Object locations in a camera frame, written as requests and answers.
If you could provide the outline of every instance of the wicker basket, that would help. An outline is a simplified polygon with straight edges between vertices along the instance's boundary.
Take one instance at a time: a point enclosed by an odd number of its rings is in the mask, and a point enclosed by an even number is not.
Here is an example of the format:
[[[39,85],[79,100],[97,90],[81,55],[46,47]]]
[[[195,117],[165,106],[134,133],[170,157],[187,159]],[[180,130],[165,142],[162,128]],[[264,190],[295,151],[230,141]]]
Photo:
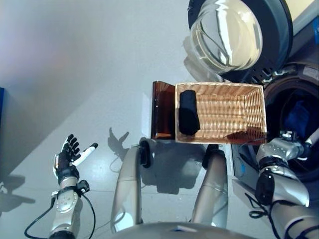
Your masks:
[[[196,92],[200,130],[179,131],[179,95]],[[175,139],[185,143],[260,144],[267,132],[263,87],[240,83],[181,83],[175,88]]]

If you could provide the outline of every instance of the white floor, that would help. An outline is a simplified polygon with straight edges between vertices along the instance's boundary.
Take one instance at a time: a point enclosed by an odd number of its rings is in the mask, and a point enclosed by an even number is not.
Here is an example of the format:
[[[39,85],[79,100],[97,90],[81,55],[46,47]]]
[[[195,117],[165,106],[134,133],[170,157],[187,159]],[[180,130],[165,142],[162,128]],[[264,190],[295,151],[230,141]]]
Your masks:
[[[53,156],[69,133],[82,148],[99,143],[79,172],[90,183],[87,195],[97,214],[93,238],[111,235],[107,222],[121,161],[111,165],[116,155],[110,146],[125,152],[149,137],[153,81],[193,81],[183,65],[188,2],[0,3],[0,86],[6,89],[0,128],[0,238],[23,238],[25,227],[49,206],[58,186]],[[117,139],[129,132],[123,148],[108,143],[110,128]],[[192,147],[186,149],[191,154],[187,160],[165,159],[166,164],[142,172],[144,222],[190,219],[205,173],[195,161],[203,152]],[[229,147],[226,151],[231,162]],[[152,173],[162,171],[164,176],[154,180]],[[230,183],[227,228],[273,238],[269,226],[250,219],[248,212]],[[47,237],[53,217],[50,212],[30,233]],[[92,214],[84,202],[79,238],[87,238],[91,227]]]

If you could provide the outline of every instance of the black cloth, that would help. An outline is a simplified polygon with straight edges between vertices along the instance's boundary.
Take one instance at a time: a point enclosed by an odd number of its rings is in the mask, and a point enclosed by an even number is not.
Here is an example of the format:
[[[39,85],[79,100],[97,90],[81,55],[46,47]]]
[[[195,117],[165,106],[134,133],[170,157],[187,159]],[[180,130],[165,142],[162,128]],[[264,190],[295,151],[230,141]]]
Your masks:
[[[186,135],[194,135],[199,129],[196,92],[186,90],[179,95],[179,131]]]

